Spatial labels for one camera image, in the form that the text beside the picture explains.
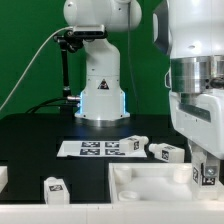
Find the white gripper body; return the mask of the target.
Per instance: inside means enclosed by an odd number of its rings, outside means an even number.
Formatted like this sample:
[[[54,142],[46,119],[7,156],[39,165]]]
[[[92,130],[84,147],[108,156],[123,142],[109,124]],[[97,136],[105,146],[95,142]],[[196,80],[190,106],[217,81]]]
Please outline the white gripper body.
[[[216,158],[224,160],[224,91],[200,94],[196,105],[182,104],[178,93],[169,92],[173,127]]]

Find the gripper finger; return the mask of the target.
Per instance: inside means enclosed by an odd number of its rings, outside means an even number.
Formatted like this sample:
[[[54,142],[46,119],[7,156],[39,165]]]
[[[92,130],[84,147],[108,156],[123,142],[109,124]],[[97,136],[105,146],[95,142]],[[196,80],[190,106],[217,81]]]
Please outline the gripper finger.
[[[206,178],[216,178],[219,174],[219,160],[214,157],[207,157],[204,164],[204,176]]]

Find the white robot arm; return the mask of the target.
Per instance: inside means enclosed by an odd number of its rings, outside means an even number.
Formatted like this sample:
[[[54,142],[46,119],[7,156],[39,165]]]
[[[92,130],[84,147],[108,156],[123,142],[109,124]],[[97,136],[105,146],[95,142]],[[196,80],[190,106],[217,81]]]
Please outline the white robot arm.
[[[76,116],[95,123],[128,115],[120,89],[120,53],[109,32],[130,31],[142,17],[137,0],[66,0],[73,47],[87,53],[87,81]],[[166,85],[172,123],[192,141],[195,173],[219,175],[224,159],[224,0],[163,0],[153,12],[155,45],[170,57]]]

